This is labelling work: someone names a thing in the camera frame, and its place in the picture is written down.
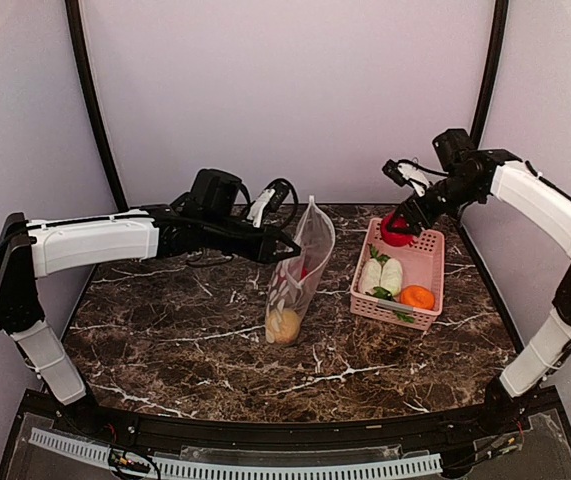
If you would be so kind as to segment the clear polka dot zip bag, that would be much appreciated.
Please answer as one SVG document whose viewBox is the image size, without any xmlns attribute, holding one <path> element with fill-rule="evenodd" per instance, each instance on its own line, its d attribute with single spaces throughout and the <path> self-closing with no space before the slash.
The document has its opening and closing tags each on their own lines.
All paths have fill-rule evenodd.
<svg viewBox="0 0 571 480">
<path fill-rule="evenodd" d="M 336 244 L 335 227 L 309 196 L 294 241 L 301 247 L 297 257 L 279 262 L 268 288 L 265 338 L 269 344 L 294 343 Z"/>
</svg>

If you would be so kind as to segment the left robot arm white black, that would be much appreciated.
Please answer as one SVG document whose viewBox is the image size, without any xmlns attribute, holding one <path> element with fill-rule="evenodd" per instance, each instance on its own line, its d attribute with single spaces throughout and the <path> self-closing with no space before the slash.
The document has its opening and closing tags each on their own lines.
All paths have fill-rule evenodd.
<svg viewBox="0 0 571 480">
<path fill-rule="evenodd" d="M 235 216 L 206 217 L 169 205 L 58 221 L 6 218 L 0 235 L 0 332 L 15 342 L 66 417 L 85 436 L 106 427 L 105 412 L 46 320 L 36 282 L 63 270 L 218 250 L 259 264 L 296 257 L 300 246 L 280 227 Z"/>
</svg>

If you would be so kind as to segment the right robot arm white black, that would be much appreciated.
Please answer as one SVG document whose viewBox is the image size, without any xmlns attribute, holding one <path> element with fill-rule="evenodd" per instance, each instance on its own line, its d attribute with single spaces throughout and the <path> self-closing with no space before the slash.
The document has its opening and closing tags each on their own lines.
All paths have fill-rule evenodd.
<svg viewBox="0 0 571 480">
<path fill-rule="evenodd" d="M 391 233 L 417 236 L 444 215 L 488 197 L 513 207 L 553 239 L 570 260 L 556 289 L 552 309 L 523 351 L 498 377 L 493 396 L 475 413 L 486 434 L 499 432 L 514 416 L 511 399 L 525 395 L 571 354 L 571 200 L 507 150 L 464 150 L 446 153 L 436 183 L 424 179 L 426 168 L 410 160 L 389 160 L 383 173 L 414 192 L 394 211 L 406 227 L 388 224 Z"/>
</svg>

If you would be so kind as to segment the dark red pomegranate toy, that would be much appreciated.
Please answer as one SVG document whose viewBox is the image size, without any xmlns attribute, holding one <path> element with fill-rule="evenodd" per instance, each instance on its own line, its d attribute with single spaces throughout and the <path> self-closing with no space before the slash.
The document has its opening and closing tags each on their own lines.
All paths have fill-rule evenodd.
<svg viewBox="0 0 571 480">
<path fill-rule="evenodd" d="M 402 214 L 390 213 L 380 223 L 381 239 L 390 246 L 404 247 L 415 242 L 415 237 L 406 230 L 409 228 Z"/>
</svg>

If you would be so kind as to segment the yellow peach toy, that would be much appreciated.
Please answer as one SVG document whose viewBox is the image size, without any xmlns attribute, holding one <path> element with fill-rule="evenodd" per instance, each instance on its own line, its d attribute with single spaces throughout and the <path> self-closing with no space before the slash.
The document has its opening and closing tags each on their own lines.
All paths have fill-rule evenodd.
<svg viewBox="0 0 571 480">
<path fill-rule="evenodd" d="M 265 336 L 268 343 L 291 344 L 300 332 L 301 319 L 292 309 L 273 310 L 265 321 Z"/>
</svg>

